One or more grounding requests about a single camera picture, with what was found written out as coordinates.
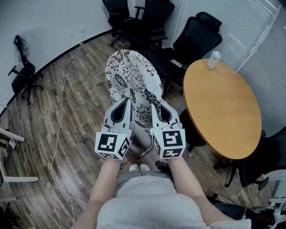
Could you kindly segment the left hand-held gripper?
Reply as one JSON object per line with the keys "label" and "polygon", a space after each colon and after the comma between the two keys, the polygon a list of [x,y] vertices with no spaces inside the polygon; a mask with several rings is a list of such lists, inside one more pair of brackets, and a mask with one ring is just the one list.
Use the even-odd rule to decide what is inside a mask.
{"label": "left hand-held gripper", "polygon": [[96,133],[95,153],[105,159],[122,160],[131,146],[131,120],[131,99],[126,97],[115,102],[105,113],[101,131]]}

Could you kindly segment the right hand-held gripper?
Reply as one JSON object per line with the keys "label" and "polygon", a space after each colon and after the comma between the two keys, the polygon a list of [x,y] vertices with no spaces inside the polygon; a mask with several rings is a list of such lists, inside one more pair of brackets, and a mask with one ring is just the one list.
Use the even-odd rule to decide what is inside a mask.
{"label": "right hand-held gripper", "polygon": [[[185,129],[179,123],[177,111],[162,102],[160,111],[151,104],[151,142],[160,159],[180,158],[186,148]],[[161,123],[170,125],[160,127]]]}

